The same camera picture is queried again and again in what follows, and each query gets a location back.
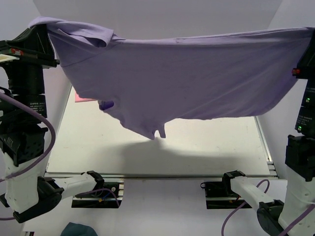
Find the dark teal cloth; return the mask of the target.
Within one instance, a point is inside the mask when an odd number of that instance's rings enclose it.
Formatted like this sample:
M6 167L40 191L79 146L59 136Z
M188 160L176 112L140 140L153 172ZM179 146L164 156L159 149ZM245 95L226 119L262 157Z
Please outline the dark teal cloth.
M90 226L69 222L61 232L61 236L97 236L97 233Z

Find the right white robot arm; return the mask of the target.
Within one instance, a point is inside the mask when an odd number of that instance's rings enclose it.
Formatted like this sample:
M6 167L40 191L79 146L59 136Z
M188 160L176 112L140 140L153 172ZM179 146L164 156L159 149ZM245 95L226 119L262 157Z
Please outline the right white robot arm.
M285 201L274 200L250 183L241 171L223 175L222 189L237 194L256 211L261 228L270 236L313 236L315 234L315 39L293 69L297 79L306 79L295 130L288 136L285 164Z

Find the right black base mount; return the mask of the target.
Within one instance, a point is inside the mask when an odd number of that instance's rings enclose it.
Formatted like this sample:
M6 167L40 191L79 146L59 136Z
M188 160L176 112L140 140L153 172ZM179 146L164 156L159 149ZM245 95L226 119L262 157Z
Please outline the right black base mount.
M207 209L236 209L245 201L231 190L231 180L236 177L245 177L241 171L232 171L223 174L221 181L206 181L200 184L205 192Z

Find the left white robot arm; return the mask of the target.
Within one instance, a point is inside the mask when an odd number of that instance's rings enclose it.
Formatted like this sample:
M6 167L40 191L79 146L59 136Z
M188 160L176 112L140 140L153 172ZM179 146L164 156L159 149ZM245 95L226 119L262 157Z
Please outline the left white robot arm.
M0 65L8 77L8 88L0 89L1 182L6 183L0 201L19 223L48 213L65 198L104 190L104 179L94 171L59 180L43 176L42 162L56 141L47 120L43 71L58 64L45 25L0 43Z

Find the purple t shirt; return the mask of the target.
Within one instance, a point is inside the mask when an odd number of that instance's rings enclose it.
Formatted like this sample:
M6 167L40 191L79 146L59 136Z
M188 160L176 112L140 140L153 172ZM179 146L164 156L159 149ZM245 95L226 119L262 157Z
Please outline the purple t shirt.
M132 40L98 25L39 17L81 98L146 138L176 118L262 115L295 85L314 28Z

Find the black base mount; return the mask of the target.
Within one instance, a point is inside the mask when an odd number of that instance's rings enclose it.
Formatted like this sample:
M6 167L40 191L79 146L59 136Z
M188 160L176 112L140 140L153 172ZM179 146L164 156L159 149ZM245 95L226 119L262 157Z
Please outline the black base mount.
M245 201L231 190L231 180L236 177L245 177L241 171L232 171L223 174L221 181L206 181L200 184L205 192L207 209L236 209Z
M96 186L92 193L81 193L73 197L71 207L118 209L123 199L124 183L122 181L106 181L94 171L87 173L96 180Z

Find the folded pink t shirt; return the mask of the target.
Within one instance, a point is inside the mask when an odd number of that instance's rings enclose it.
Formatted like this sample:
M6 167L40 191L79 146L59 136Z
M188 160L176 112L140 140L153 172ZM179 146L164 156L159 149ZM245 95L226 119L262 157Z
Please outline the folded pink t shirt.
M75 94L75 103L79 103L79 102L89 102L89 101L94 101L94 99L81 98L78 94Z

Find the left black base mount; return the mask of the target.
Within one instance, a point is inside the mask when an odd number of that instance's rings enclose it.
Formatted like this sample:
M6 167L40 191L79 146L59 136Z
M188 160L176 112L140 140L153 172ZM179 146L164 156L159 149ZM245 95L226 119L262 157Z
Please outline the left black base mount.
M122 181L106 181L94 171L87 173L96 180L96 186L92 193L81 193L73 197L71 207L118 209L123 199L124 183Z

